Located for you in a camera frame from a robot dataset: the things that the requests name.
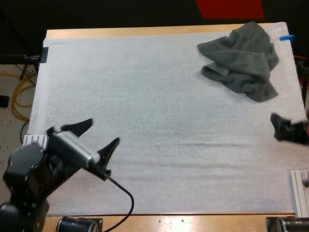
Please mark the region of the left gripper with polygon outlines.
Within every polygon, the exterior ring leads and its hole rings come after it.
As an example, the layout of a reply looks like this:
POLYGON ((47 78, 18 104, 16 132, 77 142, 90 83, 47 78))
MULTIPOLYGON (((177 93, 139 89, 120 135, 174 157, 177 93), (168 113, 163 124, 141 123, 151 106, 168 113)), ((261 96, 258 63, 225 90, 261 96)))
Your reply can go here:
POLYGON ((79 137, 93 125, 93 119, 66 124, 56 131, 54 127, 47 130, 47 143, 43 148, 34 143, 36 151, 36 175, 40 178, 40 194, 50 195, 78 170, 85 169, 103 181, 110 180, 111 170, 107 169, 110 158, 120 143, 120 138, 112 140, 96 152, 86 148, 79 137))

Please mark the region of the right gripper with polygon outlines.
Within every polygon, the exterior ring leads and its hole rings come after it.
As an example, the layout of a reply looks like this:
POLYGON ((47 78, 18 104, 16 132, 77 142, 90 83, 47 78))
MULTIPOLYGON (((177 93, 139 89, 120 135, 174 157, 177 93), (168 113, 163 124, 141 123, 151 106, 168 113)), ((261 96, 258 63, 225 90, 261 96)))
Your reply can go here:
POLYGON ((274 138, 277 141, 287 141, 301 145, 309 145, 309 122, 292 123, 276 113, 272 113, 270 121, 274 128, 274 138))

